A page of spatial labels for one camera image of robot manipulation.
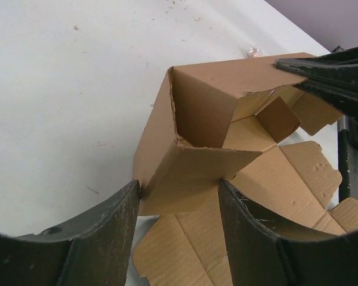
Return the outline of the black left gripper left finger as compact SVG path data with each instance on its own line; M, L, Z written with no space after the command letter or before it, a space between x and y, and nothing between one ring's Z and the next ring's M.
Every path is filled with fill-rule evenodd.
M0 234L0 285L125 285L139 203L131 181L38 235Z

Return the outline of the brown cardboard box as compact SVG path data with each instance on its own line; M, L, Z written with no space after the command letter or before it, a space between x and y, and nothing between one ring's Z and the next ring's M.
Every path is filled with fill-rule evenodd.
M150 285L233 285L218 199L221 180L308 228L358 230L358 201L329 208L342 176L314 141L342 113L295 85L276 57L189 64L167 70L134 156L142 216L158 220L133 262Z

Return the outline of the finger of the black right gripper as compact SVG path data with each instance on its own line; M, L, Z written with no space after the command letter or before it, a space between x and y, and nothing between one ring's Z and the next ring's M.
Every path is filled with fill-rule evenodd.
M358 122L358 47L314 58L279 58L276 69L306 77L295 86Z

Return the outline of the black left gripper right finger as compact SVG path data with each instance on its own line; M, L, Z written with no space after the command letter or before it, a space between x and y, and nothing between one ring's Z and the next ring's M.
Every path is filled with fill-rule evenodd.
M224 180L218 199L233 285L358 285L358 230L302 226Z

